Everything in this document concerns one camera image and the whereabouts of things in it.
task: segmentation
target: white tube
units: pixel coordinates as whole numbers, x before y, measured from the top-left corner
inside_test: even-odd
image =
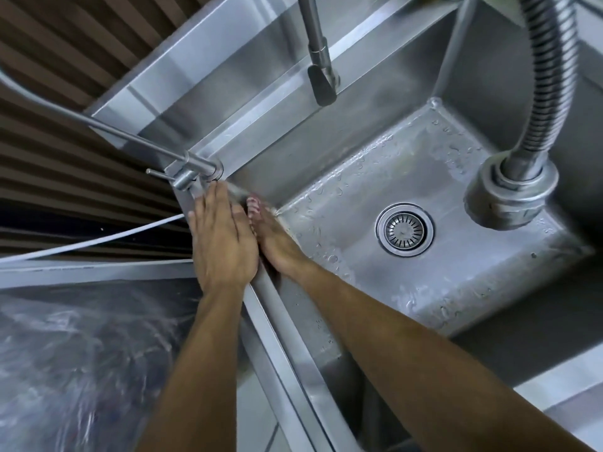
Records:
[[[18,256],[10,256],[0,258],[0,264],[2,263],[10,263],[12,261],[23,261],[23,260],[31,260],[32,258],[40,258],[40,257],[48,257],[56,254],[61,254],[62,252],[69,252],[70,250],[83,249],[85,247],[96,246],[97,244],[107,243],[109,241],[113,241],[115,239],[124,238],[126,236],[130,236],[131,234],[140,233],[141,231],[145,231],[151,228],[159,227],[164,223],[170,223],[174,220],[182,219],[185,215],[178,214],[177,216],[168,217],[167,219],[159,220],[158,222],[148,223],[147,225],[143,225],[142,227],[133,228],[131,230],[123,231],[122,233],[112,234],[109,236],[103,236],[102,238],[92,239],[90,241],[82,241],[81,243],[70,244],[68,246],[55,247],[52,249],[44,249],[37,250],[35,252],[29,252],[27,254],[19,254]]]

